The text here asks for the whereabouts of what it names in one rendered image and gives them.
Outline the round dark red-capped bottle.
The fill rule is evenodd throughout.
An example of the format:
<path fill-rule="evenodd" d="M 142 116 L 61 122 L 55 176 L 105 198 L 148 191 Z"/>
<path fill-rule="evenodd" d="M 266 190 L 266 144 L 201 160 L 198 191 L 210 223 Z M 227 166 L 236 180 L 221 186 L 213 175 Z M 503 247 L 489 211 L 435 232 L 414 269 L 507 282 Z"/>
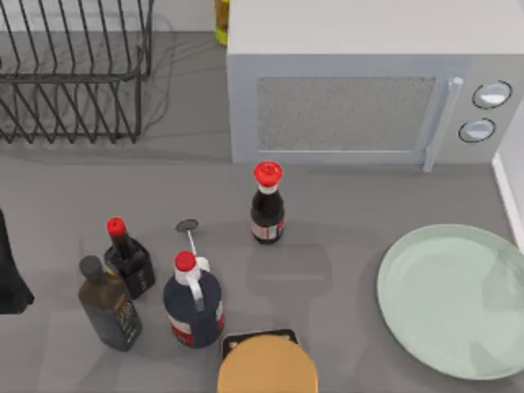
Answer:
<path fill-rule="evenodd" d="M 279 163 L 266 160 L 254 168 L 257 190 L 251 203 L 251 233 L 260 244 L 277 242 L 284 229 L 284 203 L 278 190 L 282 179 Z"/>

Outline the small metal strainer spoon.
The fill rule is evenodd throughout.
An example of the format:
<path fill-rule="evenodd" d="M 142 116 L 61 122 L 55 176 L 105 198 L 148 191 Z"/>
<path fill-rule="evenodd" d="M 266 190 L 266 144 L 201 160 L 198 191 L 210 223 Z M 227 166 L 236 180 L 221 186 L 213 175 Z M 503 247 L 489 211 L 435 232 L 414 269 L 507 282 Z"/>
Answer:
<path fill-rule="evenodd" d="M 195 242 L 193 240 L 192 231 L 197 229 L 198 226 L 199 226 L 199 223 L 196 219 L 184 219 L 180 221 L 179 223 L 177 223 L 175 227 L 175 230 L 178 233 L 184 233 L 187 235 L 187 238 L 189 240 L 189 244 L 190 244 L 190 247 L 191 247 L 191 250 L 194 256 L 197 256 L 197 249 L 195 246 Z"/>

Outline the square black red-capped bottle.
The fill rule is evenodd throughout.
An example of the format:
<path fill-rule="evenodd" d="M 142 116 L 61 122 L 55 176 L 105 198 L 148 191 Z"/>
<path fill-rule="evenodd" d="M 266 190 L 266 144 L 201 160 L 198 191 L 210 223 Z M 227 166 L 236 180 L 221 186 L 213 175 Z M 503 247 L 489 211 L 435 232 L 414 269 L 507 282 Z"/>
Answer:
<path fill-rule="evenodd" d="M 106 230 L 111 239 L 111 246 L 104 253 L 106 267 L 124 281 L 131 297 L 136 300 L 156 283 L 150 253 L 129 235 L 122 218 L 109 218 Z"/>

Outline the orange-lidded black jar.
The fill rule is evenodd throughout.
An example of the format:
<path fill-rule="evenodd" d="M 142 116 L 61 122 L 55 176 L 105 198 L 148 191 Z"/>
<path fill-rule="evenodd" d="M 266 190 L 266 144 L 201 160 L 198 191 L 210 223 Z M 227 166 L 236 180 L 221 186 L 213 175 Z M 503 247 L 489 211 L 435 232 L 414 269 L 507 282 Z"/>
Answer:
<path fill-rule="evenodd" d="M 318 371 L 290 328 L 222 340 L 216 393 L 318 393 Z"/>

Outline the pale microwave oven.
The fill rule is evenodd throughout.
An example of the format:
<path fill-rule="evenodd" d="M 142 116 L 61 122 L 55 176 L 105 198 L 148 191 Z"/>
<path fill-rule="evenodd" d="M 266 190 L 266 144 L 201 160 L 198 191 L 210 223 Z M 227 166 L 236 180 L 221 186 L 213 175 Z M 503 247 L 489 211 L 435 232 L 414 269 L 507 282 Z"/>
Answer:
<path fill-rule="evenodd" d="M 488 164 L 524 98 L 524 0 L 232 0 L 227 73 L 235 163 L 423 166 L 460 77 L 434 166 Z M 474 106 L 499 80 L 513 95 Z"/>

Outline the yellow bottle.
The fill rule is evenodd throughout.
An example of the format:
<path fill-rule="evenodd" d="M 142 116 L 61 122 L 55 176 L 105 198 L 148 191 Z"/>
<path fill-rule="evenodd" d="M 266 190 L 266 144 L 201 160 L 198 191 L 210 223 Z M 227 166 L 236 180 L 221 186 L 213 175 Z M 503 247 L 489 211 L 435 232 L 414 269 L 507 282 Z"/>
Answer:
<path fill-rule="evenodd" d="M 215 0 L 215 37 L 222 46 L 228 45 L 229 0 Z"/>

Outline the dark olive oil bottle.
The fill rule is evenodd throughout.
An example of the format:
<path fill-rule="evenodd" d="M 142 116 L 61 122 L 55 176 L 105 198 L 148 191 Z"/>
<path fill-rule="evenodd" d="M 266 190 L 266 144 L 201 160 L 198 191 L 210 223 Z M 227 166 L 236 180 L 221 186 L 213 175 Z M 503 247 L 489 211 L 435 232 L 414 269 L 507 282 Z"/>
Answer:
<path fill-rule="evenodd" d="M 142 321 L 124 281 L 109 273 L 95 255 L 79 262 L 84 282 L 78 298 L 100 341 L 114 350 L 129 351 L 142 332 Z"/>

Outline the pale green plate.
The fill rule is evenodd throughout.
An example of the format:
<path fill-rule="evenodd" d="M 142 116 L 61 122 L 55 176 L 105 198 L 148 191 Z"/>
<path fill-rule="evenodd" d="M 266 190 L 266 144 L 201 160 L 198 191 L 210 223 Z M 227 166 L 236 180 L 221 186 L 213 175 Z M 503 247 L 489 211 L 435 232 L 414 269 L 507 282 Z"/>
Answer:
<path fill-rule="evenodd" d="M 429 368 L 472 381 L 524 372 L 524 254 L 502 237 L 415 229 L 383 256 L 376 293 L 392 336 Z"/>

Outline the microwave knob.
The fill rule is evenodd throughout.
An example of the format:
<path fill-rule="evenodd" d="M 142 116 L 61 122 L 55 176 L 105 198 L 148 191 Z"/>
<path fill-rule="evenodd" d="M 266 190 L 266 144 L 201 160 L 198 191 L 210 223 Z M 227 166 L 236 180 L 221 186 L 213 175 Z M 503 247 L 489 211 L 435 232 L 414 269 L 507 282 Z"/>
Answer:
<path fill-rule="evenodd" d="M 489 139 L 496 131 L 496 124 L 483 118 L 463 124 L 459 131 L 459 138 L 465 143 L 479 143 Z"/>
<path fill-rule="evenodd" d="M 479 86 L 472 95 L 472 103 L 480 109 L 490 110 L 502 106 L 512 95 L 512 86 L 499 80 Z"/>

